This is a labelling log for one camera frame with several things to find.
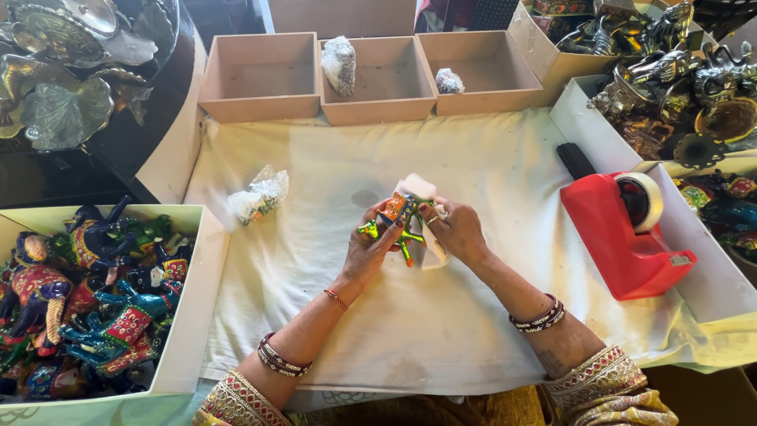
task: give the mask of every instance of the tape roll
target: tape roll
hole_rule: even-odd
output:
[[[646,215],[634,227],[634,232],[642,233],[651,230],[657,225],[660,216],[662,216],[662,191],[660,191],[659,185],[651,177],[643,173],[622,173],[615,176],[615,182],[621,183],[622,181],[635,183],[640,186],[646,193],[646,200],[648,201]]]

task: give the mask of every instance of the maroon bangle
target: maroon bangle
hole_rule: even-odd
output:
[[[344,310],[345,312],[347,311],[347,305],[345,305],[344,302],[342,302],[341,299],[339,299],[339,296],[337,296],[336,293],[334,293],[334,290],[325,289],[323,291],[326,292],[326,294],[328,294],[329,296],[331,296],[331,298],[334,299],[334,302],[336,302],[336,304],[339,305],[339,307],[341,307],[342,310]]]
[[[536,333],[542,331],[545,328],[552,327],[565,317],[565,306],[562,302],[557,300],[555,296],[546,293],[550,299],[552,299],[552,306],[546,312],[544,312],[538,319],[531,322],[517,322],[512,315],[510,315],[510,323],[516,326],[516,329],[521,333]]]
[[[291,362],[283,359],[278,353],[276,353],[275,350],[273,350],[271,345],[268,344],[268,339],[274,334],[276,333],[268,333],[257,344],[257,355],[260,357],[260,360],[271,367],[272,370],[277,371],[278,373],[281,373],[285,376],[300,377],[303,374],[307,373],[310,367],[313,366],[313,362],[311,361],[307,364],[297,364],[296,362]]]

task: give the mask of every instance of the woman's right hand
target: woman's right hand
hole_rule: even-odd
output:
[[[460,204],[448,199],[437,197],[437,203],[444,206],[447,219],[436,218],[437,212],[428,204],[421,204],[418,211],[428,228],[436,236],[441,246],[448,253],[460,259],[472,268],[484,261],[489,255],[489,248],[481,233],[481,222],[475,210],[467,204]]]

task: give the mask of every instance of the embroidered sleeve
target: embroidered sleeve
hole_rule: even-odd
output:
[[[239,371],[232,368],[195,413],[194,426],[291,426]]]
[[[565,420],[575,426],[675,426],[678,417],[645,388],[646,376],[617,345],[602,349],[556,381],[544,384]]]

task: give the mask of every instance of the bubble wrap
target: bubble wrap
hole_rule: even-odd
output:
[[[450,68],[441,68],[436,73],[436,88],[439,89],[439,93],[446,95],[448,93],[463,93],[466,91],[466,87],[463,86],[463,81],[460,76],[452,72]]]
[[[267,165],[250,183],[250,191],[240,191],[230,195],[226,202],[247,226],[279,207],[289,193],[289,175],[286,170],[274,173]]]
[[[355,48],[344,36],[330,39],[321,52],[321,66],[337,95],[352,96],[355,90]]]

